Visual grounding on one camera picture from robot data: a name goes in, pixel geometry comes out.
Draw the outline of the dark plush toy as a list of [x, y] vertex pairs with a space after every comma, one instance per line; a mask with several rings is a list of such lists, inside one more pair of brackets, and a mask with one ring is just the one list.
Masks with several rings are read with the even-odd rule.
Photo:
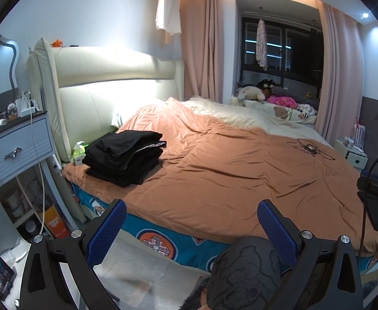
[[276, 97], [285, 95], [284, 88], [276, 84], [273, 80], [264, 79], [260, 81], [256, 87], [263, 92], [265, 100], [273, 95]]

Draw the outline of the black pants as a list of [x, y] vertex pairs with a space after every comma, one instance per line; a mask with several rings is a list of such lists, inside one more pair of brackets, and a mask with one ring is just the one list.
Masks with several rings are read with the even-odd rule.
[[126, 188], [141, 185], [167, 147], [155, 131], [109, 132], [85, 147], [86, 174]]

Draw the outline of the orange blanket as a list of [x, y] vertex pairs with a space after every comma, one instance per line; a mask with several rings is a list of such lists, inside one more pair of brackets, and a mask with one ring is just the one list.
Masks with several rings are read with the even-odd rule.
[[302, 230], [345, 234], [363, 255], [378, 253], [378, 231], [363, 218], [358, 172], [317, 141], [310, 155], [297, 139], [260, 127], [241, 128], [175, 99], [140, 108], [125, 130], [161, 133], [161, 164], [141, 185], [122, 188], [68, 164], [64, 177], [105, 203], [122, 199], [130, 214], [168, 230], [230, 244], [263, 237], [256, 208], [264, 199]]

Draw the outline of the pink curtain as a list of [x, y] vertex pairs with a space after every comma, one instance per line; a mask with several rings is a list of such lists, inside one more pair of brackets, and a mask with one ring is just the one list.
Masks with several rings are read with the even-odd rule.
[[184, 97], [223, 99], [221, 0], [180, 0]]
[[363, 48], [357, 22], [317, 2], [324, 38], [321, 98], [315, 130], [328, 142], [349, 136], [363, 98]]

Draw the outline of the grey bedside table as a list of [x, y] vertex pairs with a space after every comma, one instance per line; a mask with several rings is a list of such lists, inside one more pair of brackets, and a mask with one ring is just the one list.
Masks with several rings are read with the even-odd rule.
[[[77, 229], [58, 187], [52, 177], [48, 162], [55, 156], [54, 141], [46, 112], [37, 113], [32, 119], [18, 118], [0, 128], [0, 187], [17, 178], [22, 172], [38, 165], [51, 195], [53, 206], [68, 237]], [[0, 246], [7, 249], [16, 246], [22, 237], [11, 222], [0, 202]]]

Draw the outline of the white cloth hanging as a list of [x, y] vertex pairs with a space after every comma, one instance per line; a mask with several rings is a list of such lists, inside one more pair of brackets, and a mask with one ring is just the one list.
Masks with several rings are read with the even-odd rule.
[[158, 0], [155, 25], [161, 31], [165, 44], [181, 33], [179, 0]]

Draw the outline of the green tissue pack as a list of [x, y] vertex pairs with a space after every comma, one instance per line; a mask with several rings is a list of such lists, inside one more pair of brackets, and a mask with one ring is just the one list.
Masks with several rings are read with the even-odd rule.
[[71, 155], [71, 161], [75, 166], [82, 165], [85, 158], [85, 148], [88, 145], [84, 141], [78, 141], [74, 145], [73, 153]]

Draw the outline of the hanging floral garment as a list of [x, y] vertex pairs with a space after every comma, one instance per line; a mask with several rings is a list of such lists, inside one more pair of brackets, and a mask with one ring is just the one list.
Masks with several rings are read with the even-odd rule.
[[256, 31], [256, 62], [260, 68], [267, 70], [267, 31], [262, 19], [259, 20]]

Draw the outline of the white small nightstand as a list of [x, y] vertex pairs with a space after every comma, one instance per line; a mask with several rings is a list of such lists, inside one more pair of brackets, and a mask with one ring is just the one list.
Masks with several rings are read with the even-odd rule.
[[347, 148], [339, 139], [335, 140], [333, 148], [354, 168], [364, 170], [368, 156], [354, 148]]

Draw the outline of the grey printed trouser leg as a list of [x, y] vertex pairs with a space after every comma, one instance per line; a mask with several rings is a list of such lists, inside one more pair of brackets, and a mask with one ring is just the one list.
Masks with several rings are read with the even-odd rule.
[[267, 239], [244, 237], [214, 261], [181, 309], [264, 309], [282, 285], [283, 271]]

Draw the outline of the beige plush toy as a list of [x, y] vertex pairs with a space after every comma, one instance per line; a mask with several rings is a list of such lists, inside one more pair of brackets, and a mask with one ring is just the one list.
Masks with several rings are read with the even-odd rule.
[[229, 105], [245, 107], [248, 101], [263, 102], [264, 100], [266, 97], [260, 88], [245, 86], [237, 89], [236, 95], [230, 98]]

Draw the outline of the cream bed sheet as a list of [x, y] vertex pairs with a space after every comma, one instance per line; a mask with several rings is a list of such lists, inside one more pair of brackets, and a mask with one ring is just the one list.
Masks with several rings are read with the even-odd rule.
[[182, 104], [198, 115], [213, 116], [233, 127], [243, 129], [258, 127], [268, 134], [311, 139], [331, 147], [318, 132], [308, 125], [272, 117], [262, 110], [219, 104], [201, 97], [193, 97]]

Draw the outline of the orange box under table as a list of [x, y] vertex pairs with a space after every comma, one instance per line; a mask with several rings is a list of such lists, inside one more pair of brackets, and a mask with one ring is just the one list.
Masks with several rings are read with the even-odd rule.
[[69, 230], [54, 206], [51, 206], [45, 211], [44, 218], [45, 225], [50, 230], [54, 238], [64, 239], [69, 236]]

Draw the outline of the blue patterned bed sheet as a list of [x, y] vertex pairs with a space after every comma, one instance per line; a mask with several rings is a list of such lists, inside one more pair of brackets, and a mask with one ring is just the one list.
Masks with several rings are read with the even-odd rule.
[[126, 232], [179, 264], [205, 271], [237, 239], [265, 236], [257, 217], [258, 204], [265, 199], [301, 230], [323, 239], [347, 235], [353, 248], [364, 255], [378, 252], [378, 232], [363, 220], [353, 182], [185, 173], [122, 188], [88, 175], [67, 179], [90, 208], [102, 210], [115, 199], [123, 200]]

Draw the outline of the right pink curtain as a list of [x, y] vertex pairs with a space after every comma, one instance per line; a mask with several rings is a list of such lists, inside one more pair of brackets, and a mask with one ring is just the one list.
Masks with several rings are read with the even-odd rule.
[[321, 98], [315, 130], [328, 142], [349, 136], [363, 98], [363, 48], [357, 22], [317, 2], [324, 38]]

